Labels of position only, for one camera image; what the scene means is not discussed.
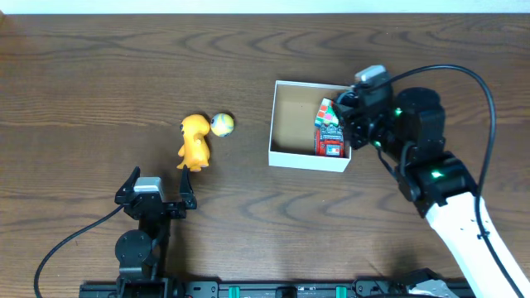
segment cable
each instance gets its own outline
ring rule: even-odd
[[[350,95],[350,94],[353,94],[354,92],[353,91],[346,91],[346,92],[343,92],[342,94],[339,95],[339,97],[337,98],[336,103],[342,103],[342,99],[345,98],[347,95]]]
[[[59,248],[61,248],[63,245],[67,244],[70,240],[72,240],[73,238],[76,238],[77,236],[81,235],[82,233],[90,230],[91,228],[101,224],[101,223],[104,223],[107,219],[110,219],[111,217],[113,217],[116,213],[119,212],[119,210],[121,210],[123,208],[123,205],[119,205],[119,207],[117,207],[113,212],[109,213],[107,216],[105,216],[104,218],[98,220],[97,222],[95,223],[92,223],[91,225],[88,225],[84,228],[82,228],[81,230],[71,234],[70,236],[68,236],[65,240],[61,241],[59,244],[55,245],[54,248],[52,248],[50,250],[50,252],[48,252],[48,254],[44,257],[44,259],[42,259],[42,262],[41,264],[39,265],[39,267],[36,269],[36,272],[35,272],[35,278],[33,279],[33,290],[35,290],[35,295],[37,298],[42,298],[42,295],[41,295],[41,291],[39,290],[39,277],[41,276],[41,272],[42,272],[42,269],[44,268],[44,265],[46,265],[46,262],[48,262],[48,260],[50,259],[50,257],[56,252],[59,250]]]
[[[385,169],[387,169],[388,173],[390,173],[390,175],[392,175],[392,177],[394,179],[396,179],[396,173],[394,172],[394,170],[392,169],[392,167],[387,163],[387,161],[385,161],[383,159],[383,157],[381,156],[381,148],[379,147],[376,147],[377,151],[378,151],[378,157],[379,157],[379,160],[381,161],[381,163],[383,164],[383,166],[385,167]]]
[[[414,146],[414,142],[407,142],[401,150],[401,162],[399,163],[399,172],[402,176],[405,176],[405,164],[407,163],[408,148]]]
[[[475,81],[480,85],[480,88],[482,91],[484,91],[484,95],[486,96],[486,99],[488,100],[489,105],[489,137],[488,137],[488,145],[486,147],[486,153],[484,154],[484,161],[482,163],[482,169],[480,170],[480,178],[479,178],[479,184],[477,185],[476,195],[475,195],[475,216],[477,218],[477,224],[479,226],[480,230],[480,238],[484,240],[484,243],[486,243],[486,247],[488,247],[489,253],[491,254],[491,257],[495,260],[495,263],[497,263],[497,266],[499,267],[499,270],[503,273],[504,278],[506,278],[506,281],[509,283],[509,285],[512,287],[513,291],[518,297],[523,297],[523,293],[519,290],[517,285],[515,284],[515,281],[513,281],[512,277],[509,275],[508,271],[504,267],[503,263],[500,261],[499,256],[494,250],[493,245],[489,241],[488,233],[486,232],[484,225],[482,224],[482,217],[480,216],[480,200],[481,200],[481,194],[482,189],[484,187],[484,182],[486,178],[486,173],[488,172],[488,166],[489,166],[489,160],[491,159],[491,154],[494,149],[494,142],[495,142],[495,123],[497,122],[497,116],[495,114],[495,104],[494,104],[494,97],[491,94],[491,91],[488,88],[488,85],[484,82],[484,80],[476,74],[473,70],[466,69],[465,67],[458,66],[458,65],[429,65],[429,66],[423,66],[414,70],[409,70],[406,73],[397,75],[388,81],[381,83],[377,86],[374,86],[372,88],[368,88],[367,92],[372,92],[374,90],[380,89],[386,85],[389,85],[397,80],[403,79],[408,77],[409,75],[415,75],[419,74],[424,71],[428,70],[457,70],[459,72],[463,72],[469,76],[471,76]]]

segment small figurine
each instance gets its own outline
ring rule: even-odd
[[[331,105],[333,102],[329,99],[322,99],[322,103],[320,104],[320,109],[315,117],[315,126],[320,127],[322,125],[334,125],[336,127],[339,126],[339,119],[335,115],[335,112],[333,112],[333,108]]]
[[[212,118],[212,132],[219,137],[227,137],[234,130],[234,120],[230,115],[218,113]]]
[[[344,157],[345,140],[342,127],[322,125],[315,134],[315,154],[317,156]]]
[[[179,150],[179,156],[184,160],[177,169],[187,166],[190,171],[200,171],[209,166],[210,149],[205,142],[205,135],[210,131],[210,124],[202,115],[190,115],[182,121],[182,136],[184,145]]]

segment open box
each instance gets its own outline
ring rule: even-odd
[[[268,165],[297,169],[343,172],[351,160],[351,147],[344,157],[315,155],[315,116],[323,98],[334,99],[348,86],[276,81],[272,106]]]

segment yellow ball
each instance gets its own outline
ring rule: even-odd
[[[216,136],[227,137],[234,130],[234,120],[228,114],[218,113],[212,118],[210,128]]]

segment yellow figurine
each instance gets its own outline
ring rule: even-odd
[[[182,121],[181,131],[184,145],[179,150],[179,156],[183,156],[184,160],[176,168],[187,166],[190,171],[200,171],[209,166],[210,149],[206,145],[205,135],[210,131],[210,123],[201,115],[190,115]]]

